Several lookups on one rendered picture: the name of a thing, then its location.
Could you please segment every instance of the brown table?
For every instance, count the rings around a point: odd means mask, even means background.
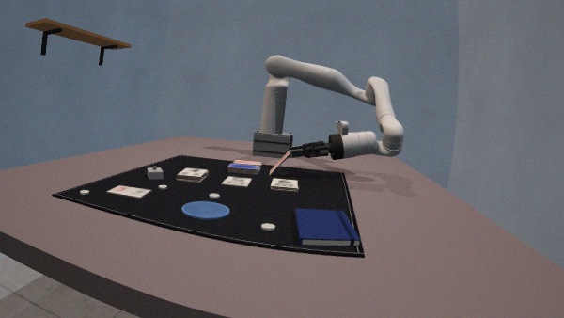
[[[2,170],[0,252],[144,317],[564,316],[564,269],[398,158],[285,163],[345,172],[366,258],[231,244],[52,196],[180,154],[276,162],[251,147],[178,137]]]

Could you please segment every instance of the blue disc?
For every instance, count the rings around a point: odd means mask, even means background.
[[[226,217],[229,214],[229,208],[215,202],[197,201],[184,204],[182,212],[191,217],[213,220]]]

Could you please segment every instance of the floor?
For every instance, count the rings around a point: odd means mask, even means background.
[[[0,254],[2,318],[135,318]]]

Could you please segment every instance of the shelf bracket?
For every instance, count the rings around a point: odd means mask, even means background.
[[[108,45],[108,46],[102,46],[102,47],[100,48],[100,63],[98,63],[98,65],[101,65],[101,64],[103,63],[103,50],[105,50],[105,49],[115,49],[115,48],[117,48],[117,47],[118,47],[117,44]]]
[[[60,27],[53,29],[53,30],[49,30],[49,31],[43,31],[43,40],[41,41],[41,55],[42,56],[47,54],[47,37],[50,34],[59,33],[59,32],[63,32],[63,29],[60,28]]]

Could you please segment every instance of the white robotic arm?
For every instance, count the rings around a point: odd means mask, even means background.
[[[266,86],[260,132],[282,134],[288,77],[299,79],[316,87],[351,96],[376,107],[376,120],[383,140],[376,140],[373,132],[348,133],[348,123],[338,121],[339,135],[330,135],[329,152],[333,159],[350,158],[361,154],[394,156],[401,152],[403,127],[396,119],[390,100],[388,84],[379,77],[371,77],[367,89],[354,86],[341,72],[323,66],[295,61],[283,56],[266,60],[271,75]]]

